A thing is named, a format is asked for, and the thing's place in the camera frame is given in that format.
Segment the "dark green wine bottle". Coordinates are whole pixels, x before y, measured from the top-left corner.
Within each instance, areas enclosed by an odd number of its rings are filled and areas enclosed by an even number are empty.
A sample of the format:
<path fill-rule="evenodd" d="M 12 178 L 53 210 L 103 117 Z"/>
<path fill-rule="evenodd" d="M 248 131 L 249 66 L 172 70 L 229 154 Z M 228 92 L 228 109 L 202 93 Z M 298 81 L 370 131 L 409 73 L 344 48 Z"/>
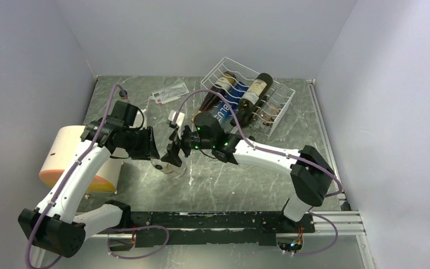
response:
<path fill-rule="evenodd" d="M 273 78 L 271 75 L 260 73 L 242 96 L 238 104 L 238 109 L 239 105 L 241 105 L 244 100 L 248 100 L 251 102 L 250 106 L 253 106 L 258 100 L 265 96 L 272 84 Z M 235 119 L 237 119 L 236 115 L 230 121 L 230 125 L 233 127 L 236 126 Z"/>

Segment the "clear bottle white label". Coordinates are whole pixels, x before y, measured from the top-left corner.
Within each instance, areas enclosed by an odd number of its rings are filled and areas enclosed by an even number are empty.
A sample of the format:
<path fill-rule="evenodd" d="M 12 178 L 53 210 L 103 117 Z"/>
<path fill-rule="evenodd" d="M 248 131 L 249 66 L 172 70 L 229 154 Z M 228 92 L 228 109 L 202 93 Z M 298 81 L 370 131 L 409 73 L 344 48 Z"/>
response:
<path fill-rule="evenodd" d="M 181 167 L 178 167 L 176 165 L 163 162 L 159 159 L 151 159 L 151 164 L 156 170 L 172 178 L 182 177 L 185 174 L 187 168 L 185 162 L 182 163 Z"/>

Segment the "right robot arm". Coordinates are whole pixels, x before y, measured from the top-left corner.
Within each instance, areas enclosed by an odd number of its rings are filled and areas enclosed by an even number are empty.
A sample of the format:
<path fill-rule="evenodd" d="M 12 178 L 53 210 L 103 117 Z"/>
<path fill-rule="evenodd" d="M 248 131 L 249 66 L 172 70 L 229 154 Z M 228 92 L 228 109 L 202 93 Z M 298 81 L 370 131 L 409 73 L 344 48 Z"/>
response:
<path fill-rule="evenodd" d="M 295 150 L 257 143 L 241 134 L 225 132 L 207 112 L 195 117 L 195 130 L 183 126 L 182 119 L 180 113 L 170 117 L 174 132 L 163 159 L 165 162 L 181 166 L 179 151 L 189 156 L 193 150 L 211 150 L 214 158 L 223 163 L 252 165 L 290 176 L 295 194 L 288 199 L 279 218 L 281 228 L 287 232 L 301 225 L 309 209 L 323 204 L 335 175 L 314 147 Z"/>

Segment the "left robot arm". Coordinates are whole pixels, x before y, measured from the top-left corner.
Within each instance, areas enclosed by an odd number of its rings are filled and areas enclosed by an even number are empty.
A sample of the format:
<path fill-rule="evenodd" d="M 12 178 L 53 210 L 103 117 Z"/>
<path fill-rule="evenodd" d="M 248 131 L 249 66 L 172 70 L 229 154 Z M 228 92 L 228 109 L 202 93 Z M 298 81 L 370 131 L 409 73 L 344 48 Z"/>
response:
<path fill-rule="evenodd" d="M 77 215 L 78 205 L 100 168 L 116 149 L 132 160 L 159 160 L 152 127 L 133 127 L 140 109 L 117 101 L 112 112 L 86 126 L 69 166 L 55 186 L 33 209 L 18 217 L 32 246 L 61 257 L 74 256 L 84 241 L 106 229 L 125 233 L 135 227 L 128 204 L 107 201 L 100 208 Z"/>

